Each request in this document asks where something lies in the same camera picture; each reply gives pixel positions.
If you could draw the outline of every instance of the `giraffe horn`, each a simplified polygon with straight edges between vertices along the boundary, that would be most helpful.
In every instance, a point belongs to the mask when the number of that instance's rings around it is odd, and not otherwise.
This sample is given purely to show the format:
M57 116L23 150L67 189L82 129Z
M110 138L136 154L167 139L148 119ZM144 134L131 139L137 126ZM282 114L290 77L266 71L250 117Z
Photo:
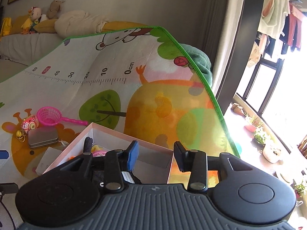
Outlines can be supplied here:
M31 115L31 111L32 111L32 109L25 109L25 112L28 114L28 116Z
M15 117L15 118L17 118L18 119L18 122L20 123L21 121L22 121L22 119L20 118L20 113L15 113L14 115L13 115L13 117Z

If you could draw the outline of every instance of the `green mat border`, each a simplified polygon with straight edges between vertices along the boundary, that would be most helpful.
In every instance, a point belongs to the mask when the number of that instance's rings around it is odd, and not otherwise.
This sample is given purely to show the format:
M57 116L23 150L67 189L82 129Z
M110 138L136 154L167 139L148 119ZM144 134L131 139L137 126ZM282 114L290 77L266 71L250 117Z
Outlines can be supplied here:
M234 144L234 141L232 140L230 134L229 134L229 131L228 131L228 128L227 128L227 125L226 125L226 122L224 120L224 116L222 114L222 111L220 109L220 106L219 104L217 103L217 100L215 98L215 96L213 95L213 92L208 84L208 82L206 81L205 77L203 76L202 72L199 70L198 66L195 64L195 62L192 60L192 58L188 55L188 53L183 49L183 47L176 41L176 39L163 27L160 27L160 26L143 26L143 27L130 27L130 28L124 28L124 29L120 29L120 30L114 30L114 31L107 31L107 32L104 32L104 33L97 33L97 34L91 34L91 35L81 35L81 36L72 36L72 37L67 37L65 38L57 47L59 47L62 43L64 43L66 40L68 39L75 39L75 38L84 38L84 37L89 37L89 36L96 36L96 35L100 35L100 34L109 34L109 33L114 33L114 32L119 32L119 31L123 31L123 30L127 30L127 29L135 29L135 28L157 28L157 29L161 29L162 31L164 31L168 37L174 42L174 44L179 48L179 50L183 53L183 55L189 60L189 62L191 63L191 65L193 66L194 70L196 71L197 75L199 76L199 78L201 79L203 85L205 86L213 104L214 104L214 108L217 112L217 115L219 117L219 120L222 124L222 127L223 127L223 130L225 131L225 134L226 134L226 137L230 143L230 146L234 152L234 154L240 158L240 155L239 155L239 152L237 150L237 147L236 145Z

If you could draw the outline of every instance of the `white curtain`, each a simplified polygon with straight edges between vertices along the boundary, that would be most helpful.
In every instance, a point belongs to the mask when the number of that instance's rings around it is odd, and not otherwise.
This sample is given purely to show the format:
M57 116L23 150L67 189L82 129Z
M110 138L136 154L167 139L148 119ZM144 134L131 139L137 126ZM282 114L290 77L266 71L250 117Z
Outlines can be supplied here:
M212 91L216 95L234 44L244 0L228 0L224 26L213 66Z

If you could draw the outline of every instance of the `brown plush toy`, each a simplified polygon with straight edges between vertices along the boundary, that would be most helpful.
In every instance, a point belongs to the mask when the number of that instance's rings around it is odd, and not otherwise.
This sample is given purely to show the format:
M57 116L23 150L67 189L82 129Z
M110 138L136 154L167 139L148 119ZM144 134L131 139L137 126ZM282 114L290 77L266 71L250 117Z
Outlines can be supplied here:
M54 0L51 4L50 4L50 8L47 12L47 17L49 19L57 19L57 13L58 11L61 11L61 5L62 3L65 2L63 1L59 1L59 0Z

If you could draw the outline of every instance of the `giraffe ear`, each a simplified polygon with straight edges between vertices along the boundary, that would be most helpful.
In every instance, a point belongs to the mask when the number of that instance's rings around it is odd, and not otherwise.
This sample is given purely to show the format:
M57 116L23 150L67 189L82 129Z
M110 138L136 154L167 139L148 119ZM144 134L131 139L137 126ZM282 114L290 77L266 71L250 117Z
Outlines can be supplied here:
M15 134L17 131L17 126L11 122L5 122L2 124L2 129L5 132L11 133L11 134Z

